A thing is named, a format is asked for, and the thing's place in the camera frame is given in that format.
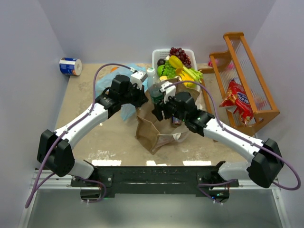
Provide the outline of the clear water bottle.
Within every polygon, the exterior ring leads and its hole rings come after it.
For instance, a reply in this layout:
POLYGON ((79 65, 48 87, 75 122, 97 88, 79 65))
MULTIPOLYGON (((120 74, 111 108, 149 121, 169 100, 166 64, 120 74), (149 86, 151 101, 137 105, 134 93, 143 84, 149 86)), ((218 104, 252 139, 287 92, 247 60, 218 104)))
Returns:
POLYGON ((147 69, 148 75, 148 92, 150 94, 151 100, 154 104, 159 103, 163 99, 163 93, 161 89, 161 81, 157 75, 155 68, 150 67, 147 69))

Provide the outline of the red bull can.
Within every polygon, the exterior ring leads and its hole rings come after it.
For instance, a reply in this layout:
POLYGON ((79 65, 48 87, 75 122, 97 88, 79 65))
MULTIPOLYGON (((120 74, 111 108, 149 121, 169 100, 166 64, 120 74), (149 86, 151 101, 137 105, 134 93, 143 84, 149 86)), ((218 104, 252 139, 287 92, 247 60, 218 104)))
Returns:
POLYGON ((176 118, 175 116, 172 116, 171 124, 172 124, 172 127, 179 127, 182 125, 182 120, 176 118))

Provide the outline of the blue plastic bag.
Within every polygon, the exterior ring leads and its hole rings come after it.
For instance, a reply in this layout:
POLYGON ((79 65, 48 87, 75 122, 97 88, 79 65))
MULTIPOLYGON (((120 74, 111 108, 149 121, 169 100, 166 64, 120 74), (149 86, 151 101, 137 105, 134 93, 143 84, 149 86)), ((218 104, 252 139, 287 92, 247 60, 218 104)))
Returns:
MULTIPOLYGON (((137 69, 134 69, 134 68, 132 68, 130 66, 126 66, 126 65, 120 65, 120 67, 125 68, 130 71, 130 73, 126 75, 129 78, 130 78, 131 74, 133 74, 136 71, 139 71, 137 69)), ((100 80, 98 80, 97 85, 94 86, 95 99, 94 99, 94 103, 92 105, 93 110, 91 111, 91 114, 100 123, 109 119, 111 116, 113 116, 115 113, 117 113, 123 106, 123 105, 121 105, 121 106, 111 105, 110 107, 106 107, 106 103, 104 101, 104 97, 108 94, 108 90, 112 84, 112 80, 117 75, 124 75, 124 74, 122 73, 122 71, 117 74, 110 73, 109 75, 106 75, 106 76, 102 77, 100 80)))

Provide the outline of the brown paper grocery bag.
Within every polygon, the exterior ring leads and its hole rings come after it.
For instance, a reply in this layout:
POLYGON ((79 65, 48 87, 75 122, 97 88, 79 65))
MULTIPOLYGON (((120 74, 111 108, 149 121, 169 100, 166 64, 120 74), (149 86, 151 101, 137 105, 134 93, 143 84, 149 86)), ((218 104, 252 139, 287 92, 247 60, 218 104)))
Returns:
POLYGON ((180 143, 190 134, 188 128, 182 124, 174 127, 171 118, 158 121, 152 114, 154 104, 149 92, 145 95, 149 101, 136 109, 137 129, 135 138, 151 154, 155 154, 162 146, 169 143, 180 143))

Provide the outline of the red snack packet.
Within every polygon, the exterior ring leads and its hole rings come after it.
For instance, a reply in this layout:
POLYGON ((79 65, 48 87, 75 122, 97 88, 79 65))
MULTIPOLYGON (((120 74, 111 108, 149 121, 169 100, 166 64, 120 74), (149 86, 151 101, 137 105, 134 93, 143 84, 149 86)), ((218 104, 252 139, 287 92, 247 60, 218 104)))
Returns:
POLYGON ((241 84, 231 80, 227 93, 219 107, 228 109, 231 113, 239 113, 243 125, 247 125, 253 118, 253 111, 249 104, 247 94, 241 84))

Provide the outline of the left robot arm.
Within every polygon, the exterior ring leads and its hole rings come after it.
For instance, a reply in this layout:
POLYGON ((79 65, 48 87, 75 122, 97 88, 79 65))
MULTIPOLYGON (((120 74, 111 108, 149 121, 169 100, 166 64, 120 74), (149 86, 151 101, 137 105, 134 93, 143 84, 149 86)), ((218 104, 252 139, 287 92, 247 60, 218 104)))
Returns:
POLYGON ((72 149, 100 123, 117 113, 122 105, 140 107, 148 102, 143 82, 147 74, 136 71, 131 76, 117 75, 77 118, 55 130, 45 130, 40 137, 37 160, 57 176, 79 176, 88 179, 94 172, 93 165, 74 158, 72 149))

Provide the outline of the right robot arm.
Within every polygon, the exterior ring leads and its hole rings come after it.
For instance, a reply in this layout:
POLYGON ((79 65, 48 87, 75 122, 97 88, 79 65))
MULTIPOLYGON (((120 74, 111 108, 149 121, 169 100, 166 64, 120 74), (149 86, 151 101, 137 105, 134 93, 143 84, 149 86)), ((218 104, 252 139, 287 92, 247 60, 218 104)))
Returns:
POLYGON ((189 92, 168 95, 165 92, 150 93, 158 121, 172 116, 182 120, 193 133, 206 136, 235 150, 246 162, 224 162, 218 167, 219 176, 225 180, 249 179, 263 188, 269 188, 283 167, 275 141, 262 141, 227 126, 217 118, 198 109, 189 92))

